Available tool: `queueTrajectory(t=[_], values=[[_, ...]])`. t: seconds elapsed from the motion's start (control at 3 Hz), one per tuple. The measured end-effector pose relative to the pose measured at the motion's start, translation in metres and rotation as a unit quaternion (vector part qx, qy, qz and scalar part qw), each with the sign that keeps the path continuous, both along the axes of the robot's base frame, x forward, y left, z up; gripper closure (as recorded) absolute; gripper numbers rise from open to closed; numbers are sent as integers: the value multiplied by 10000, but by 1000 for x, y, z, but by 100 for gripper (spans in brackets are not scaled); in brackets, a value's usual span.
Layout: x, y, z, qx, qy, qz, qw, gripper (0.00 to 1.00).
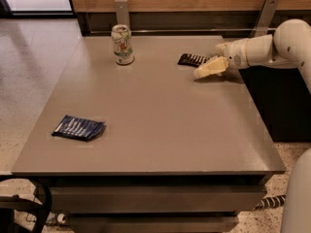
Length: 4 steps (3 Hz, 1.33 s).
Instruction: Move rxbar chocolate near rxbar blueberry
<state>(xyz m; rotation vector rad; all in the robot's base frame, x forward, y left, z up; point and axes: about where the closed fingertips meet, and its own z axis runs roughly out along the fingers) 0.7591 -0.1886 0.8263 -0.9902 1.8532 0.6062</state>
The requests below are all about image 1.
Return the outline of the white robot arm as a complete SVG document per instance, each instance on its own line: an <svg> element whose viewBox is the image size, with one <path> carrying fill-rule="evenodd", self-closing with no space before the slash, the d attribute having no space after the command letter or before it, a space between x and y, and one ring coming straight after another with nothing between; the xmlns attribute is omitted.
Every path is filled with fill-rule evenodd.
<svg viewBox="0 0 311 233"><path fill-rule="evenodd" d="M311 92L311 26L301 19L281 23L273 34L217 44L216 50L193 71L196 78L257 65L296 68ZM299 157L291 171L281 233L311 233L311 149Z"/></svg>

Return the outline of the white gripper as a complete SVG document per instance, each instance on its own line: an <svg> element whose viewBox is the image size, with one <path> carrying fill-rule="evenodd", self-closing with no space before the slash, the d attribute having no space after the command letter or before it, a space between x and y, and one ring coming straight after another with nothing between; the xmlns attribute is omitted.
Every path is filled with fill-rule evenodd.
<svg viewBox="0 0 311 233"><path fill-rule="evenodd" d="M247 61L246 47L248 39L240 39L232 42L216 44L218 55L210 58L193 71L196 79L218 75L224 72L228 65L231 69L246 69L249 67Z"/></svg>

